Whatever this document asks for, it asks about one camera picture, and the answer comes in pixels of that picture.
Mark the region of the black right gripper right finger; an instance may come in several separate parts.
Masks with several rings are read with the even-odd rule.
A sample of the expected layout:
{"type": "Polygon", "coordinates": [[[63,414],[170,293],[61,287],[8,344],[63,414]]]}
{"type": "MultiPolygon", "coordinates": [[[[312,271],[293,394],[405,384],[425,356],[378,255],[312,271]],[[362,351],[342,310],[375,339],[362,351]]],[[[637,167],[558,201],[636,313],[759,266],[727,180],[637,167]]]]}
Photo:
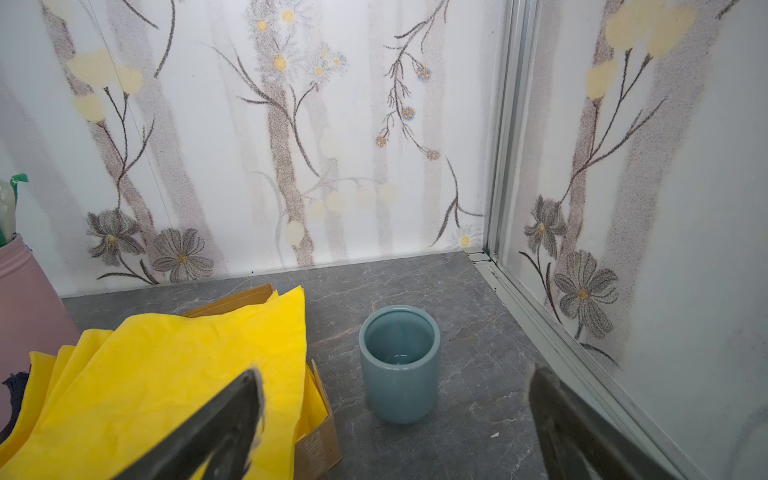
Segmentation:
{"type": "Polygon", "coordinates": [[[550,479],[671,479],[550,368],[533,370],[528,401],[550,479]]]}

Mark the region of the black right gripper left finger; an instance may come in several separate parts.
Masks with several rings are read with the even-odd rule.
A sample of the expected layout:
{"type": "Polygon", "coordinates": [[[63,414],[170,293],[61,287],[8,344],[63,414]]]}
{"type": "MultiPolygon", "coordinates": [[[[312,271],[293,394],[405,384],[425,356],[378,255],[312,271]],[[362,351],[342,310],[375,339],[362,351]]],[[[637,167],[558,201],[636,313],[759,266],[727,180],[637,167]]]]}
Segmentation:
{"type": "Polygon", "coordinates": [[[242,479],[257,447],[265,395],[257,368],[243,371],[119,479],[242,479]]]}

